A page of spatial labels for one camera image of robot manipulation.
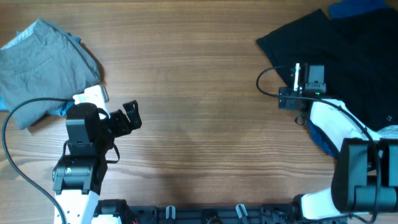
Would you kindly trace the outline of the black shorts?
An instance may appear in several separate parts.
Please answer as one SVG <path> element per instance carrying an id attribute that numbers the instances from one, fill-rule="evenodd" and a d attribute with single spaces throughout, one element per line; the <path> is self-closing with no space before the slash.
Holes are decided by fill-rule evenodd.
<path id="1" fill-rule="evenodd" d="M 317 10 L 256 40 L 288 86 L 296 63 L 324 65 L 326 92 L 368 128 L 397 124 L 397 11 L 343 19 Z"/>

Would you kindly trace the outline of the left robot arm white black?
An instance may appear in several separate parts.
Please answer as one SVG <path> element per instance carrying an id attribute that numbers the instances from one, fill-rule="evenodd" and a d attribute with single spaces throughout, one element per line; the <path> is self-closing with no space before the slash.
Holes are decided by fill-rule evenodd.
<path id="1" fill-rule="evenodd" d="M 142 126 L 137 101 L 123 107 L 106 114 L 92 103 L 79 103 L 67 111 L 68 140 L 52 174 L 59 204 L 54 223 L 138 223 L 125 200 L 99 199 L 112 163 L 106 154 L 117 149 L 114 140 Z"/>

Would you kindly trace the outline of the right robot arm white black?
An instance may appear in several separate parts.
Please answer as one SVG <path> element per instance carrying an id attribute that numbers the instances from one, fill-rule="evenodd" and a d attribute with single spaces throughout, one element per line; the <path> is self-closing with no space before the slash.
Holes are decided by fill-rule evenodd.
<path id="1" fill-rule="evenodd" d="M 298 198 L 305 221 L 397 211 L 397 140 L 369 130 L 340 100 L 326 98 L 324 67 L 296 63 L 292 87 L 279 89 L 279 107 L 308 113 L 337 158 L 329 188 Z"/>

